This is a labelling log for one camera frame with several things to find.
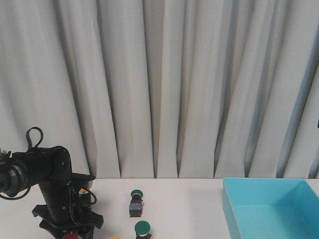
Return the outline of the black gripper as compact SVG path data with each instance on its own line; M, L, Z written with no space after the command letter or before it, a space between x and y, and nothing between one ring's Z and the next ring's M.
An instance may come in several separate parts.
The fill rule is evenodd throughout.
M79 191L74 189L71 179L61 185L50 179L39 183L45 204L37 205L32 214L41 217L39 226L55 239L63 239L67 231L78 231L81 239L93 239L94 229L100 229L103 216L83 207Z

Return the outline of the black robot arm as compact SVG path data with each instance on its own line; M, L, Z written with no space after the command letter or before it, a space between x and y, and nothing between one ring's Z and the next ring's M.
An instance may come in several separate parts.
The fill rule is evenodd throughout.
M56 239L69 235L92 239L94 229L102 227L103 216L91 210L97 198L88 184L94 179L94 175L72 172L70 154L62 146L0 154L1 198L19 200L20 192L27 194L38 185L45 204L36 205L32 214L42 219L40 228Z

